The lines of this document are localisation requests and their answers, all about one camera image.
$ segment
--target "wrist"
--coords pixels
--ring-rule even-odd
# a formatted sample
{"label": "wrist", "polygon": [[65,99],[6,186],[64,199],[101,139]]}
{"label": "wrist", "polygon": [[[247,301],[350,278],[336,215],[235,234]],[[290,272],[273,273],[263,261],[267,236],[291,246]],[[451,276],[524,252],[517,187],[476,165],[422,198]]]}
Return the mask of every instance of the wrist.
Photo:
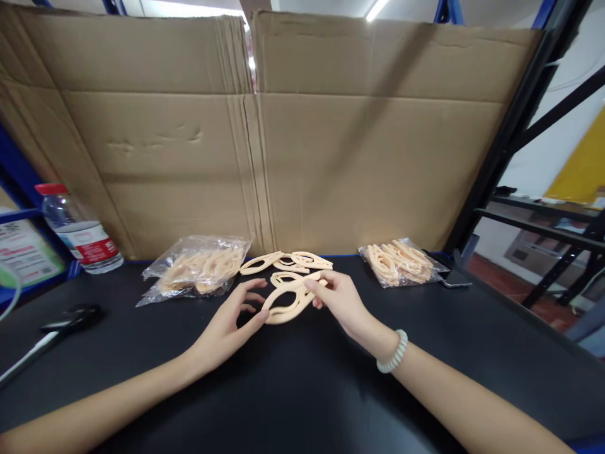
{"label": "wrist", "polygon": [[191,354],[189,350],[177,356],[172,362],[175,364],[175,372],[178,375],[176,380],[182,388],[186,388],[209,372],[203,361],[200,361],[198,356]]}
{"label": "wrist", "polygon": [[394,330],[373,316],[362,333],[353,336],[354,341],[383,364],[388,363],[399,346],[400,337]]}

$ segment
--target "table surface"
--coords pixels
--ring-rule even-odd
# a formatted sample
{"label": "table surface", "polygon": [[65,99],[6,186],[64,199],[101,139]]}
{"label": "table surface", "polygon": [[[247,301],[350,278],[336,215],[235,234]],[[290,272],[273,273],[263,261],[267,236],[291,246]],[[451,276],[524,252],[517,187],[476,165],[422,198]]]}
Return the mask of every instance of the table surface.
{"label": "table surface", "polygon": [[[482,282],[381,289],[360,257],[336,257],[371,313],[512,402],[565,441],[605,433],[605,367]],[[157,366],[191,345],[224,301],[182,298],[135,308],[145,265],[83,274],[0,325],[0,370],[31,348],[37,328],[75,303],[106,317],[50,348],[0,389],[0,431]],[[268,277],[269,269],[254,276]],[[271,290],[264,289],[265,296]],[[240,322],[249,319],[248,314]],[[265,326],[217,371],[159,404],[102,452],[463,452],[395,379],[308,307]]]}

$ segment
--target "forearm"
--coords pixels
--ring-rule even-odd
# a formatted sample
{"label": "forearm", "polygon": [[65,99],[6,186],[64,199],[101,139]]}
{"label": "forearm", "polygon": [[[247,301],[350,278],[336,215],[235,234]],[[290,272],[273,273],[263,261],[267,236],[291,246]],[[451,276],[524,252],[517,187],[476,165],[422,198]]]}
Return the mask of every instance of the forearm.
{"label": "forearm", "polygon": [[[399,342],[381,323],[365,337],[360,343],[384,363]],[[472,454],[573,452],[534,419],[412,343],[393,376]]]}
{"label": "forearm", "polygon": [[186,356],[0,435],[7,454],[90,451],[145,411],[203,375]]}

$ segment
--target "plastic bottle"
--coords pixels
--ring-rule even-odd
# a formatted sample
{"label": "plastic bottle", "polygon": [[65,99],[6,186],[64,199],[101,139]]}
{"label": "plastic bottle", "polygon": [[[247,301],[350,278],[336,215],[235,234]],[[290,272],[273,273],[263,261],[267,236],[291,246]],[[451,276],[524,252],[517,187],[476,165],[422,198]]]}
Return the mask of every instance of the plastic bottle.
{"label": "plastic bottle", "polygon": [[101,274],[124,263],[122,254],[107,236],[94,213],[62,184],[40,184],[42,212],[59,238],[90,274]]}

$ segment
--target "floor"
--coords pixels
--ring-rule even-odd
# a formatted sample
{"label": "floor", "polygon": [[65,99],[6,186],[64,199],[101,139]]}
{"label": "floor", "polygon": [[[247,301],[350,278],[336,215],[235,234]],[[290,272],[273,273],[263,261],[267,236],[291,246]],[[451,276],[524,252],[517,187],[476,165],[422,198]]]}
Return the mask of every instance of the floor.
{"label": "floor", "polygon": [[[473,255],[467,269],[518,303],[521,303],[534,287],[533,284],[519,279],[478,254]],[[578,319],[569,306],[560,306],[554,297],[548,295],[540,298],[531,311],[561,332],[569,329]]]}

